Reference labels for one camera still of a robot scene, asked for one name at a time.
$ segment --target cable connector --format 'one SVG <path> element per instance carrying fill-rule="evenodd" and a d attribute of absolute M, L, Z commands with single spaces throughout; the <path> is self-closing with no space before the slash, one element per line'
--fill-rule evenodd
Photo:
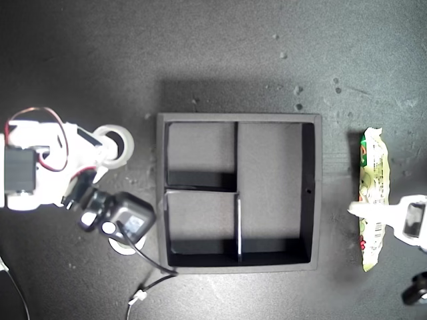
<path fill-rule="evenodd" d="M 136 301 L 143 301 L 147 297 L 147 293 L 141 289 L 136 291 L 132 299 L 127 303 L 128 305 L 133 305 Z"/>

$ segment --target black tray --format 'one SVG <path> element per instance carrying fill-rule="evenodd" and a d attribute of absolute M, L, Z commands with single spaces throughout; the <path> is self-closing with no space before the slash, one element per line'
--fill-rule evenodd
<path fill-rule="evenodd" d="M 157 116 L 162 265 L 180 273 L 317 267 L 319 115 Z"/>

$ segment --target gray table surface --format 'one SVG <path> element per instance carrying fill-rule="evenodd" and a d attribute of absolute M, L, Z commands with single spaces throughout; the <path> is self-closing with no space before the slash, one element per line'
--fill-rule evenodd
<path fill-rule="evenodd" d="M 131 319 L 427 318 L 426 308 L 400 301 L 427 256 L 388 229 L 379 264 L 363 272 L 358 221 L 346 213 L 357 196 L 358 134 L 368 126 L 384 128 L 390 202 L 427 193 L 426 104 L 423 0 L 0 3 L 2 120 L 44 105 L 87 129 L 129 128 L 135 153 L 107 174 L 108 191 L 155 203 L 159 111 L 323 117 L 317 271 L 178 277 L 135 305 Z M 2 210 L 0 254 L 32 319 L 124 319 L 137 286 L 159 275 L 79 230 L 77 219 L 54 207 Z M 144 250 L 157 257 L 155 228 Z M 24 319 L 4 275 L 0 294 L 1 318 Z"/>

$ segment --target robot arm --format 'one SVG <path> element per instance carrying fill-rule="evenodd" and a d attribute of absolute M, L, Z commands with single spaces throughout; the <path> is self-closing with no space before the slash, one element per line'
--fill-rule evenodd
<path fill-rule="evenodd" d="M 399 240 L 419 247 L 427 253 L 427 196 L 410 195 L 397 205 L 352 202 L 348 211 L 372 223 L 383 223 L 393 228 Z M 427 304 L 427 272 L 412 278 L 412 285 L 402 294 L 406 305 Z"/>
<path fill-rule="evenodd" d="M 56 123 L 14 120 L 30 111 L 47 111 Z M 110 132 L 123 141 L 120 155 L 117 143 L 107 136 Z M 138 244 L 155 222 L 153 207 L 129 193 L 110 195 L 95 186 L 108 170 L 125 165 L 133 148 L 133 137 L 123 127 L 104 125 L 91 133 L 76 124 L 62 123 L 49 108 L 26 109 L 8 121 L 5 134 L 0 135 L 4 155 L 0 191 L 7 207 L 16 211 L 48 204 L 80 209 L 79 225 L 86 231 L 98 229 L 110 243 L 127 245 L 117 225 L 120 221 L 127 238 Z M 0 207 L 4 206 L 3 198 Z"/>

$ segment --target green snack package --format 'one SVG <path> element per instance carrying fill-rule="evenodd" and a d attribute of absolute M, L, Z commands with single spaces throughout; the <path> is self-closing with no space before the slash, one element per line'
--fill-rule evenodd
<path fill-rule="evenodd" d="M 390 167 L 388 151 L 381 140 L 382 129 L 367 128 L 360 141 L 359 201 L 388 205 Z M 360 248 L 363 270 L 369 271 L 378 263 L 386 225 L 360 219 Z"/>

